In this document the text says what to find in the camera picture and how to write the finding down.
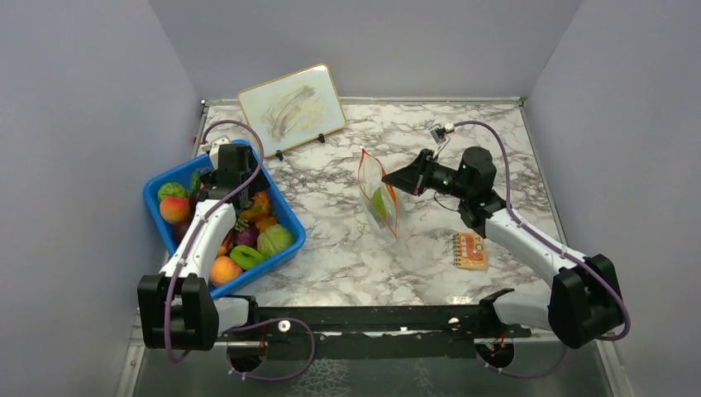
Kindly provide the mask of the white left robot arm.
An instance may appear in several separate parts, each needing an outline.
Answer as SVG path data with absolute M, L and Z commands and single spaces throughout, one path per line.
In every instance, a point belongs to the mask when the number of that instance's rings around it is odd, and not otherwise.
M 252 148 L 225 144 L 202 175 L 186 208 L 192 217 L 176 252 L 156 275 L 137 286 L 141 330 L 148 348 L 206 351 L 219 333 L 219 314 L 208 279 L 225 237 L 256 191 L 269 187 Z

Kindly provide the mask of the clear orange-zip bag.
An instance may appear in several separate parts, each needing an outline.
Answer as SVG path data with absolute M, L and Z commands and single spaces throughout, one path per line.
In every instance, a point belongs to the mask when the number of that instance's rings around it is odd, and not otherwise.
M 392 243 L 399 237 L 399 205 L 393 187 L 383 182 L 386 174 L 381 161 L 363 148 L 357 173 L 361 205 L 372 233 Z

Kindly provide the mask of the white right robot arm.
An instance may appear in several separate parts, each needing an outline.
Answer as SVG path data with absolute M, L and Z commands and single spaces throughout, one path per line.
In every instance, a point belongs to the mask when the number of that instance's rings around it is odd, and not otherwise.
M 411 195 L 431 189 L 457 198 L 457 212 L 469 229 L 524 261 L 549 286 L 547 294 L 506 289 L 484 299 L 485 309 L 476 317 L 479 330 L 496 337 L 509 325 L 540 328 L 552 331 L 567 347 L 579 348 L 617 327 L 629 329 L 613 263 L 541 235 L 496 193 L 496 173 L 491 153 L 472 146 L 455 170 L 424 149 L 409 165 L 382 178 Z

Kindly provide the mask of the toy pineapple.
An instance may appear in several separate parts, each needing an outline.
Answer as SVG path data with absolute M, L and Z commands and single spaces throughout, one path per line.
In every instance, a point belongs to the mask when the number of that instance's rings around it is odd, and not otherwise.
M 259 232 L 278 223 L 270 197 L 266 191 L 256 193 L 236 220 L 234 230 L 243 231 L 247 227 L 255 227 Z

